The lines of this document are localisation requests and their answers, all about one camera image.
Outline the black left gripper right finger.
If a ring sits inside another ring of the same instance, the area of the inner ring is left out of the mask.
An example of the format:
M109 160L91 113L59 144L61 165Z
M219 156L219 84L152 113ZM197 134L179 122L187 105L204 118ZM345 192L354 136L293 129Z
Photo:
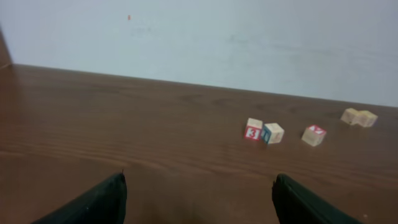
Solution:
M272 201L280 223L360 224L286 174L278 174Z

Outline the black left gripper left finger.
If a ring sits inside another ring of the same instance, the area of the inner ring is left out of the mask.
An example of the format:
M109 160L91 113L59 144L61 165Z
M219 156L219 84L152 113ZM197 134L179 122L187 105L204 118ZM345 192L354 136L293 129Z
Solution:
M126 216L127 185L123 173L97 184L59 209L35 221L36 224L123 224Z

